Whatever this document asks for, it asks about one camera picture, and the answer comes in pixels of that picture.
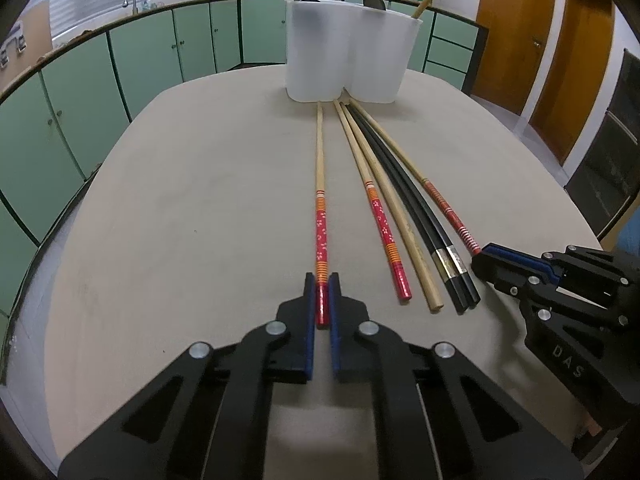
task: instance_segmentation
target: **spoon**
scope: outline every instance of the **spoon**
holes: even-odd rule
[[[371,7],[372,9],[386,10],[384,0],[362,0],[362,4],[365,7]]]

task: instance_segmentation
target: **red patterned chopstick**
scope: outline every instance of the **red patterned chopstick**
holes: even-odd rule
[[[316,326],[329,326],[329,264],[326,251],[326,203],[324,202],[324,148],[322,105],[316,104]]]
[[[369,173],[367,161],[364,159],[362,150],[360,149],[355,137],[353,136],[351,127],[349,126],[347,118],[340,108],[338,101],[334,101],[334,106],[338,111],[338,116],[340,117],[340,122],[342,123],[342,129],[347,135],[347,140],[349,141],[351,151],[353,152],[353,158],[356,161],[356,166],[358,167],[358,171],[360,172],[360,176],[362,177],[362,183],[364,184],[365,190],[367,191],[367,196],[369,197],[369,205],[371,206],[371,211],[373,212],[373,216],[376,219],[378,232],[380,233],[382,244],[385,247],[386,259],[389,262],[389,266],[391,267],[391,274],[394,277],[396,294],[398,295],[398,299],[400,301],[408,301],[411,299],[411,289],[409,288],[409,281],[406,278],[404,267],[402,266],[402,260],[400,259],[400,254],[398,253],[398,247],[396,247],[396,242],[394,241],[394,236],[391,234],[391,229],[389,228],[389,224],[386,221],[385,210],[382,207],[382,203],[380,202],[380,199],[378,197],[376,186],[373,184],[373,179],[371,178],[371,174]]]

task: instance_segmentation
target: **tiled floor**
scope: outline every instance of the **tiled floor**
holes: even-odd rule
[[[551,150],[540,139],[540,136],[527,120],[482,98],[476,96],[472,96],[472,98],[504,124],[536,156],[560,186],[566,186],[569,177],[558,163],[554,154],[551,153]]]

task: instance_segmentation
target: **striped chopstick band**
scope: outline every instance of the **striped chopstick band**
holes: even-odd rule
[[[364,184],[364,187],[367,190],[367,196],[369,197],[369,203],[371,205],[371,210],[373,211],[373,216],[375,216],[376,218],[376,224],[378,225],[380,238],[382,238],[382,243],[385,246],[386,258],[389,261],[389,266],[391,266],[391,272],[394,277],[394,283],[396,284],[396,292],[398,294],[398,298],[401,301],[408,301],[411,299],[411,289],[409,288],[409,281],[407,280],[406,274],[404,273],[402,260],[400,259],[400,254],[398,253],[398,247],[396,247],[394,236],[391,234],[391,229],[389,228],[389,224],[386,221],[385,210],[382,208],[382,204],[380,203],[378,192],[376,191],[376,186],[374,186],[372,181],[367,180]]]
[[[440,211],[442,211],[444,216],[447,217],[447,220],[449,220],[449,223],[456,230],[458,236],[460,237],[462,243],[465,245],[468,251],[472,255],[478,254],[482,250],[480,248],[480,245],[478,245],[478,243],[474,240],[471,233],[469,233],[468,229],[462,223],[462,220],[460,220],[458,215],[456,215],[456,212],[453,211],[449,203],[444,200],[444,197],[440,194],[436,187],[429,181],[428,178],[424,178],[422,180],[422,186],[429,194],[429,196],[433,199],[433,201],[438,205],[438,208],[440,209]]]
[[[326,209],[324,190],[316,191],[316,326],[326,327],[329,323],[329,265],[326,255]]]

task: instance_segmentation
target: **blue object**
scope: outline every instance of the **blue object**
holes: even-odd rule
[[[636,209],[636,212],[618,234],[616,248],[640,257],[640,208]]]
[[[308,295],[309,304],[307,305],[306,309],[305,374],[306,380],[310,381],[314,374],[314,339],[316,337],[316,279],[313,275],[311,275],[308,281],[311,282],[311,293]]]
[[[488,244],[484,249],[482,249],[482,252],[492,256],[497,256],[503,260],[509,260],[524,267],[529,267],[529,269],[536,270],[537,272],[544,274],[552,285],[557,286],[560,284],[560,278],[562,276],[558,276],[554,272],[554,268],[550,264],[546,263],[545,260],[495,244]]]
[[[340,336],[338,336],[338,316],[335,305],[335,280],[337,279],[335,274],[329,276],[329,326],[331,341],[331,365],[334,370],[334,376],[338,376],[340,371]]]

